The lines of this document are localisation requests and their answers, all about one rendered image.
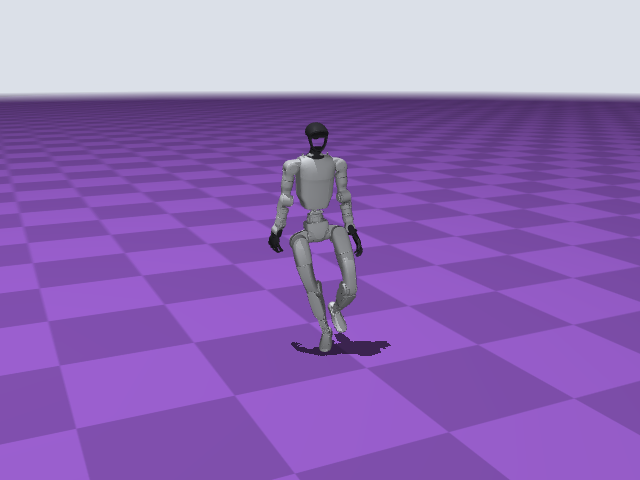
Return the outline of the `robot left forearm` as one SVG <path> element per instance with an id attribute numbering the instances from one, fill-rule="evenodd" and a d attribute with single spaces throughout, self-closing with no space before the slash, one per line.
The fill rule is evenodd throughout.
<path id="1" fill-rule="evenodd" d="M 348 230 L 348 226 L 349 225 L 353 225 L 354 228 L 355 228 L 355 225 L 353 223 L 354 219 L 353 219 L 353 214 L 352 214 L 351 207 L 352 207 L 351 200 L 348 201 L 348 202 L 341 203 L 341 205 L 340 205 L 340 209 L 342 211 L 342 218 L 343 218 L 343 222 L 344 222 L 344 228 L 347 230 L 347 232 L 349 232 L 349 230 Z"/>

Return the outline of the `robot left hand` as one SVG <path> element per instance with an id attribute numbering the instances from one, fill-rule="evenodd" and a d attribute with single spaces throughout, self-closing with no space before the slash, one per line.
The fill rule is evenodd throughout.
<path id="1" fill-rule="evenodd" d="M 357 255 L 356 257 L 358 257 L 358 256 L 360 256 L 362 254 L 363 249 L 362 249 L 362 246 L 361 246 L 360 238 L 359 238 L 358 234 L 356 233 L 357 229 L 355 229 L 353 225 L 349 225 L 348 226 L 348 230 L 350 232 L 350 233 L 348 232 L 348 234 L 352 235 L 353 240 L 356 243 L 356 247 L 357 248 L 356 248 L 356 251 L 354 252 L 354 254 L 356 253 L 355 255 Z"/>

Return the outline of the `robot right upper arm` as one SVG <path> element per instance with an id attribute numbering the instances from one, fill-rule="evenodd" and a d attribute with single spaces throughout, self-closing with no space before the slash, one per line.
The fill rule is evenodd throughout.
<path id="1" fill-rule="evenodd" d="M 281 195 L 283 195 L 283 205 L 291 207 L 293 205 L 293 197 L 290 193 L 293 187 L 294 175 L 298 173 L 301 161 L 299 159 L 288 160 L 283 164 Z"/>

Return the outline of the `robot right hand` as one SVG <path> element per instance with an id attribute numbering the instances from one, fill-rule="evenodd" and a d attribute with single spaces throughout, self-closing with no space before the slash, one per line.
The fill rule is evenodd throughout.
<path id="1" fill-rule="evenodd" d="M 280 229 L 280 230 L 277 232 L 277 235 L 275 235 L 275 234 L 271 231 L 271 235 L 270 235 L 270 237 L 269 237 L 269 241 L 268 241 L 268 244 L 270 245 L 270 247 L 271 247 L 275 252 L 277 252 L 277 253 L 280 253 L 281 251 L 283 252 L 283 249 L 281 248 L 281 246 L 280 246 L 280 244 L 279 244 L 279 242 L 280 242 L 279 237 L 281 237 L 281 235 L 282 235 L 282 229 Z M 278 249 L 278 248 L 279 248 L 279 249 Z M 278 250 L 280 250 L 280 251 L 278 251 Z"/>

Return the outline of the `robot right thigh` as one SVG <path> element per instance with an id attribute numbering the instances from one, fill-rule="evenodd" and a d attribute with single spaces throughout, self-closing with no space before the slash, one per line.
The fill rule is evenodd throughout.
<path id="1" fill-rule="evenodd" d="M 293 234 L 289 242 L 293 250 L 296 268 L 307 293 L 314 292 L 316 296 L 321 295 L 322 284 L 321 281 L 315 279 L 307 231 L 302 230 Z"/>

